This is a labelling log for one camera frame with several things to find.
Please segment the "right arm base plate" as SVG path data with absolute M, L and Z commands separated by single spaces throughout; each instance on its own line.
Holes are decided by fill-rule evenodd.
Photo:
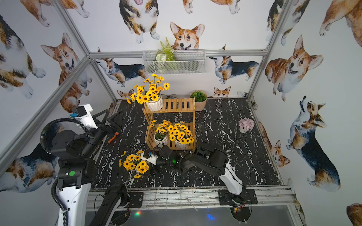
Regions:
M 240 195 L 234 195 L 228 190 L 218 191 L 218 200 L 220 205 L 232 207 L 241 206 L 242 204 L 258 204 L 258 200 L 253 189 L 243 189 Z

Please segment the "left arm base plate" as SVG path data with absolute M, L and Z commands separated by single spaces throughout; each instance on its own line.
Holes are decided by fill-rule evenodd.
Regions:
M 141 208 L 143 203 L 143 192 L 130 192 L 128 194 L 127 203 L 125 208 Z

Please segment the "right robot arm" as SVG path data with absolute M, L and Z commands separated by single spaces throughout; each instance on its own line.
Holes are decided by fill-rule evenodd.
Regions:
M 208 174 L 218 177 L 226 185 L 232 199 L 245 199 L 246 188 L 232 169 L 225 151 L 205 142 L 198 142 L 195 149 L 186 154 L 177 155 L 168 146 L 156 146 L 146 154 L 150 163 L 158 168 L 166 168 L 174 173 L 187 172 L 198 167 Z

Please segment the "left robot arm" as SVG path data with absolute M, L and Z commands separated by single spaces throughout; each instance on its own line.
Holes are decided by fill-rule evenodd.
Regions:
M 51 195 L 59 206 L 59 226 L 85 225 L 86 205 L 95 170 L 93 154 L 106 136 L 120 132 L 123 127 L 123 111 L 112 116 L 109 110 L 91 115 L 78 107 L 69 118 L 49 122 L 41 131 L 40 144 L 46 152 L 59 158 L 58 175 L 51 188 Z M 48 132 L 58 123 L 70 122 L 80 126 L 84 133 L 64 130 L 47 143 Z

